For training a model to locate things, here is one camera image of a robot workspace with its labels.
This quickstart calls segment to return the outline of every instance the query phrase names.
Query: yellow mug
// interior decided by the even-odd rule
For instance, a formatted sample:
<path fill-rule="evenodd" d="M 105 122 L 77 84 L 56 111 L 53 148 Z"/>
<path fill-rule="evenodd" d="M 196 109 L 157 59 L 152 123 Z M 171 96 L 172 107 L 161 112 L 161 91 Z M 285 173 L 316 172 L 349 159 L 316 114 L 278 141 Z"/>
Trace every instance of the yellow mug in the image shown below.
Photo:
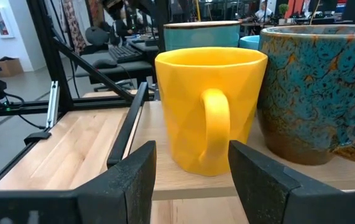
<path fill-rule="evenodd" d="M 267 56 L 234 47 L 200 47 L 155 59 L 174 161 L 206 176 L 229 172 L 228 142 L 246 143 Z"/>

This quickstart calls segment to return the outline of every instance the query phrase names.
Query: mug handle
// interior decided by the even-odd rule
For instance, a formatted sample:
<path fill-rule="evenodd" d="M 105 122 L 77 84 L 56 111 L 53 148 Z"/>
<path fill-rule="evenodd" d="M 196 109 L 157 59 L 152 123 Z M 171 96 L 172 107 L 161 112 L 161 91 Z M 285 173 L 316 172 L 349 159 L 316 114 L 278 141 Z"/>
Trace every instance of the mug handle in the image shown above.
<path fill-rule="evenodd" d="M 218 89 L 205 90 L 201 99 L 205 106 L 206 149 L 199 157 L 203 166 L 214 164 L 228 151 L 230 118 L 228 100 Z"/>

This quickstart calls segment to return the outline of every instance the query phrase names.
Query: light blue mug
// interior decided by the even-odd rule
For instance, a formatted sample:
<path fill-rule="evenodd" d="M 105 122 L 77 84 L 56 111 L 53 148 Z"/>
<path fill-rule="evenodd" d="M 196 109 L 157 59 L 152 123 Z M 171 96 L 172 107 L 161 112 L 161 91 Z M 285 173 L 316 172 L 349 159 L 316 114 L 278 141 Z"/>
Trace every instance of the light blue mug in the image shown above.
<path fill-rule="evenodd" d="M 258 50 L 259 40 L 260 40 L 259 35 L 243 37 L 239 40 L 239 47 L 244 49 Z"/>
<path fill-rule="evenodd" d="M 238 47 L 240 26 L 239 21 L 166 24 L 166 51 L 191 47 Z"/>

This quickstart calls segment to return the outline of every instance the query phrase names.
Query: wooden shelf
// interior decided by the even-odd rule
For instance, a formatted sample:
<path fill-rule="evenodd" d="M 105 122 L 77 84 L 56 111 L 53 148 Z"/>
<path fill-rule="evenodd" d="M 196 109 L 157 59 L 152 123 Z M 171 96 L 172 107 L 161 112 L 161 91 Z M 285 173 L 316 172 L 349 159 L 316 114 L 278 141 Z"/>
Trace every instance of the wooden shelf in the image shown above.
<path fill-rule="evenodd" d="M 84 97 L 112 95 L 115 94 L 99 92 Z M 67 113 L 49 131 L 52 136 L 38 142 L 0 180 L 0 190 L 74 189 L 103 173 L 128 110 L 115 108 Z"/>
<path fill-rule="evenodd" d="M 156 140 L 157 142 L 157 177 L 153 200 L 236 195 L 230 174 L 203 177 L 182 170 L 171 158 L 166 132 L 161 102 L 146 102 L 131 149 L 132 151 L 137 149 L 148 140 Z M 266 148 L 256 119 L 247 144 L 261 153 L 333 187 L 342 190 L 355 189 L 355 162 L 336 156 L 332 161 L 322 166 L 304 166 L 281 159 Z"/>
<path fill-rule="evenodd" d="M 90 93 L 85 97 L 110 96 Z M 128 108 L 67 113 L 50 131 L 52 137 L 34 148 L 0 181 L 0 190 L 73 189 L 106 170 L 105 160 Z M 247 224 L 231 175 L 203 177 L 174 163 L 159 101 L 146 102 L 131 133 L 131 151 L 157 141 L 157 177 L 151 224 Z M 265 146 L 257 122 L 248 145 L 339 189 L 355 189 L 355 162 L 335 157 L 323 166 L 302 166 L 273 155 Z"/>

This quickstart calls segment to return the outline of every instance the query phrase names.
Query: teal mug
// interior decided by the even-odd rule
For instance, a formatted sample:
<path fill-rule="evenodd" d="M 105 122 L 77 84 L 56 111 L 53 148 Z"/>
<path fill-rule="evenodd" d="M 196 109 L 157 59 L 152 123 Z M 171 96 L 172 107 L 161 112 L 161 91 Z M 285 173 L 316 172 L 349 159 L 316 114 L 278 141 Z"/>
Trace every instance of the teal mug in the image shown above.
<path fill-rule="evenodd" d="M 191 47 L 238 47 L 240 26 L 239 21 L 166 24 L 166 51 Z"/>

